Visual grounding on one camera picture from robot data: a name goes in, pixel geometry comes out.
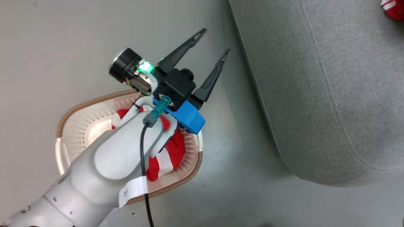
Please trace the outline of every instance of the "striped fabric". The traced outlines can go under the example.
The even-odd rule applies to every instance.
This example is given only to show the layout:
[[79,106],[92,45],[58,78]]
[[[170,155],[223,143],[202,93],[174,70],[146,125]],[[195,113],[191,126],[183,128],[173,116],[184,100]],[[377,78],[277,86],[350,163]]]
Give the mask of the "striped fabric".
[[382,0],[381,7],[386,15],[393,20],[404,20],[404,0]]
[[[148,105],[140,108],[140,111],[151,111],[152,108]],[[131,119],[134,113],[128,109],[120,109],[111,117],[112,129],[115,129],[125,122],[125,119]],[[170,126],[170,122],[164,117],[160,116],[163,121],[164,130]],[[154,158],[149,157],[149,169],[146,171],[146,176],[149,181],[155,181],[159,177],[175,170],[180,165],[185,155],[185,142],[184,137],[178,130],[172,138],[167,142],[166,146]]]

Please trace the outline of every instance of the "red fabric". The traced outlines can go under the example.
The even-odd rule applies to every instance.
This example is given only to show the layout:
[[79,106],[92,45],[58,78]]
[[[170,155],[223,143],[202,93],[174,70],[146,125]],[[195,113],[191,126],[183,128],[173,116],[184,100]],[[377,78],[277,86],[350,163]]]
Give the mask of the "red fabric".
[[[120,109],[117,111],[117,113],[119,115],[119,118],[122,119],[125,114],[128,113],[128,109]],[[160,116],[160,119],[163,122],[164,130],[167,130],[170,127],[170,122],[163,116]],[[173,170],[175,170],[176,168],[178,168],[185,155],[185,142],[180,130],[177,130],[174,133],[172,138],[167,142],[165,149],[167,150],[167,153],[170,157]],[[146,171],[147,179],[149,181],[155,181],[158,179],[159,173],[160,165],[157,157],[149,157],[149,169]]]
[[388,17],[396,21],[404,20],[404,0],[382,1],[382,7]]
[[158,172],[160,171],[160,166],[156,157],[149,157],[149,168],[146,171],[146,177],[149,181],[155,181],[158,179]]
[[125,114],[129,111],[129,109],[120,109],[116,113],[119,115],[119,118],[122,119]]
[[173,137],[167,142],[166,149],[170,156],[173,169],[178,168],[185,155],[185,141],[179,130],[176,131]]

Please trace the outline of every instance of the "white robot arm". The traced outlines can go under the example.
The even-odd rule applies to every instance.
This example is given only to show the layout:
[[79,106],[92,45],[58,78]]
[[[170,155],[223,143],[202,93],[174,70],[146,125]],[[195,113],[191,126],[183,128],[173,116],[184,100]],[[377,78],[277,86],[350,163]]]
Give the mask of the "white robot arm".
[[[154,106],[151,97],[136,105]],[[13,217],[10,227],[96,227],[118,206],[119,191],[141,177],[140,134],[150,112],[138,112],[121,127],[103,133],[89,146],[27,212]],[[177,120],[164,114],[170,128],[163,131],[161,119],[146,130],[145,156],[156,155],[177,129]]]
[[[119,193],[126,184],[144,176],[141,163],[144,162],[147,168],[148,158],[146,162],[141,160],[141,150],[144,150],[143,157],[154,157],[178,127],[198,134],[205,123],[198,110],[212,92],[229,49],[193,94],[195,83],[191,71],[178,70],[174,66],[205,32],[206,29],[200,30],[154,68],[129,48],[118,54],[110,65],[109,73],[145,95],[131,107],[130,111],[135,115],[122,119],[125,123],[115,130],[103,133],[37,201],[3,225],[97,227],[119,205]],[[143,105],[154,109],[139,112]],[[159,118],[161,114],[170,122],[166,131]],[[141,140],[142,130],[146,127],[149,128]]]

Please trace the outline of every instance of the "teal cable connector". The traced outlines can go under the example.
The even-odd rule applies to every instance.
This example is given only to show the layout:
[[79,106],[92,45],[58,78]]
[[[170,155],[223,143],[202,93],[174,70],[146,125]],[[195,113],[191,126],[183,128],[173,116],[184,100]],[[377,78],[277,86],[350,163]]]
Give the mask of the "teal cable connector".
[[170,103],[171,98],[166,95],[163,96],[157,103],[157,105],[153,108],[153,110],[143,119],[143,124],[146,125],[146,123],[149,123],[148,127],[149,128],[153,127],[154,124],[157,122],[157,119],[168,107],[168,105],[170,105]]

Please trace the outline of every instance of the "gray floor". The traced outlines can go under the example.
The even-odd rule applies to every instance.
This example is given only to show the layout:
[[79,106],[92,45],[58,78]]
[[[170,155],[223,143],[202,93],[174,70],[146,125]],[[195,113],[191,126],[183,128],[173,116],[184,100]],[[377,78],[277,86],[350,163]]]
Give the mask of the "gray floor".
[[[207,120],[202,167],[190,182],[151,199],[155,225],[401,226],[403,179],[333,188],[286,169],[269,139],[224,1],[13,3],[0,3],[0,220],[58,177],[55,131],[64,112],[127,89],[107,74],[117,52],[131,47],[154,63],[206,27],[179,68],[191,69],[200,84],[225,48],[233,51],[201,109]],[[145,205],[115,209],[101,225],[147,226]]]

